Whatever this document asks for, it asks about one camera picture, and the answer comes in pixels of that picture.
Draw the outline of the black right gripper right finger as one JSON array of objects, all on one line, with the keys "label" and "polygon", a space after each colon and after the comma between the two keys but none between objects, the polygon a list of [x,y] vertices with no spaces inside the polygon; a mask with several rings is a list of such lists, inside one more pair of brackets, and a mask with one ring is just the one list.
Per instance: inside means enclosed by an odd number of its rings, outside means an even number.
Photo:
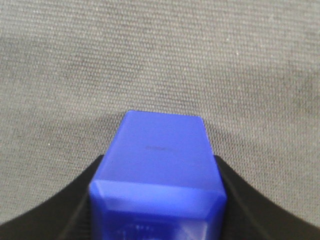
[{"label": "black right gripper right finger", "polygon": [[319,227],[269,200],[216,155],[227,203],[222,240],[318,240]]}]

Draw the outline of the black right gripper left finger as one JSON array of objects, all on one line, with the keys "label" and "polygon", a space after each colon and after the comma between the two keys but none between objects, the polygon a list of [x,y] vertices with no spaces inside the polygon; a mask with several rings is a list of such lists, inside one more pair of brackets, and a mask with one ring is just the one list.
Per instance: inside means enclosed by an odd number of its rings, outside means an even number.
[{"label": "black right gripper left finger", "polygon": [[90,240],[89,183],[99,155],[65,188],[35,208],[0,225],[2,240]]}]

